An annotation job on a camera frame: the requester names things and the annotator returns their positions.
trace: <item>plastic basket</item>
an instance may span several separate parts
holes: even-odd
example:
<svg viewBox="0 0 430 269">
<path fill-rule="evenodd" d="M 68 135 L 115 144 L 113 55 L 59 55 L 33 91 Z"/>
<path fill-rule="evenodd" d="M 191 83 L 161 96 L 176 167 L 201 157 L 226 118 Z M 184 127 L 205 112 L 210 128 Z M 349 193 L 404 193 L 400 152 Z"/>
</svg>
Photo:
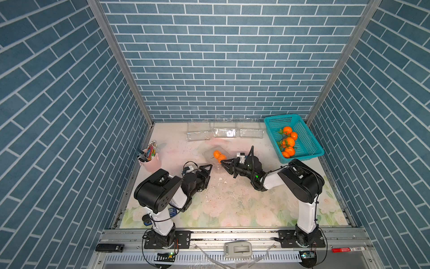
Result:
<svg viewBox="0 0 430 269">
<path fill-rule="evenodd" d="M 289 163 L 293 159 L 304 161 L 324 155 L 323 148 L 299 115 L 286 114 L 266 117 L 264 118 L 264 123 L 266 124 L 267 134 L 269 135 L 270 141 L 272 142 L 276 154 L 278 154 L 279 161 L 282 164 Z M 277 142 L 282 139 L 282 135 L 278 133 L 279 129 L 283 129 L 285 126 L 290 126 L 298 135 L 294 146 L 295 155 L 290 159 L 282 156 L 281 150 L 277 144 Z"/>
</svg>

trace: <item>marker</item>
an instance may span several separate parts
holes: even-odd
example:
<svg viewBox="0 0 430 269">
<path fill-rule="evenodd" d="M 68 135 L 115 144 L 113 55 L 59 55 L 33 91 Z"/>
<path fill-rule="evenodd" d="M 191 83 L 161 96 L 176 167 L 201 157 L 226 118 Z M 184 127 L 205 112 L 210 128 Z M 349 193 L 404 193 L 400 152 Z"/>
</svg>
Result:
<svg viewBox="0 0 430 269">
<path fill-rule="evenodd" d="M 363 251 L 365 247 L 343 247 L 343 248 L 332 248 L 333 253 L 337 252 L 350 252 L 350 251 Z"/>
</svg>

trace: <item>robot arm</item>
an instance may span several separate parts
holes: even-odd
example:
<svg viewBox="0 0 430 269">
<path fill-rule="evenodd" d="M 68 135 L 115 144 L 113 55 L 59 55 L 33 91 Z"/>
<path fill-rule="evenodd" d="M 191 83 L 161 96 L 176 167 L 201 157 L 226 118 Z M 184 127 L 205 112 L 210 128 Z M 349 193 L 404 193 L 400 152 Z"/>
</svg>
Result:
<svg viewBox="0 0 430 269">
<path fill-rule="evenodd" d="M 248 153 L 244 164 L 239 158 L 221 161 L 222 166 L 234 177 L 246 176 L 259 191 L 286 184 L 299 200 L 299 216 L 296 225 L 297 242 L 302 246 L 313 243 L 318 234 L 315 221 L 317 197 L 324 186 L 323 178 L 301 161 L 294 159 L 288 165 L 273 172 L 264 172 L 261 162 L 254 156 L 254 147 Z"/>
<path fill-rule="evenodd" d="M 175 236 L 175 224 L 167 205 L 181 212 L 187 210 L 192 196 L 207 188 L 211 170 L 211 164 L 200 166 L 196 173 L 187 173 L 180 178 L 159 169 L 136 187 L 134 198 L 149 215 L 155 231 L 155 242 L 159 246 L 171 246 Z"/>
</svg>

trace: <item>pencil cup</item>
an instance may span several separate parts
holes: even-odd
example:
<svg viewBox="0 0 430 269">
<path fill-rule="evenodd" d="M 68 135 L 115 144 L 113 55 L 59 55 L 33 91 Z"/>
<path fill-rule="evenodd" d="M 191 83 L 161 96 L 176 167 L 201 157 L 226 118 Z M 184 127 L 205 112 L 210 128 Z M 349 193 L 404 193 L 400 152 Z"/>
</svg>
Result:
<svg viewBox="0 0 430 269">
<path fill-rule="evenodd" d="M 141 166 L 145 167 L 146 171 L 150 173 L 153 173 L 161 168 L 161 160 L 160 160 L 160 157 L 158 156 L 158 153 L 155 153 L 155 156 L 154 158 L 152 158 L 152 160 L 146 161 L 146 162 L 139 161 L 139 163 Z"/>
</svg>

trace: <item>blue brick wallpaper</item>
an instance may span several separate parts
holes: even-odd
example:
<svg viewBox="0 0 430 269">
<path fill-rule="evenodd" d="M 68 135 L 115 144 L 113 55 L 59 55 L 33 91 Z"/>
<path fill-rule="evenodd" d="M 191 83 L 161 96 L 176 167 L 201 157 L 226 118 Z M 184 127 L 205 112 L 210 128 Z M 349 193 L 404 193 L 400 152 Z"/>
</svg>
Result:
<svg viewBox="0 0 430 269">
<path fill-rule="evenodd" d="M 312 123 L 387 268 L 429 268 L 429 14 L 383 0 Z"/>
<path fill-rule="evenodd" d="M 305 117 L 368 0 L 102 0 L 155 121 Z"/>
<path fill-rule="evenodd" d="M 0 268 L 81 268 L 147 128 L 86 0 L 0 1 Z"/>
</svg>

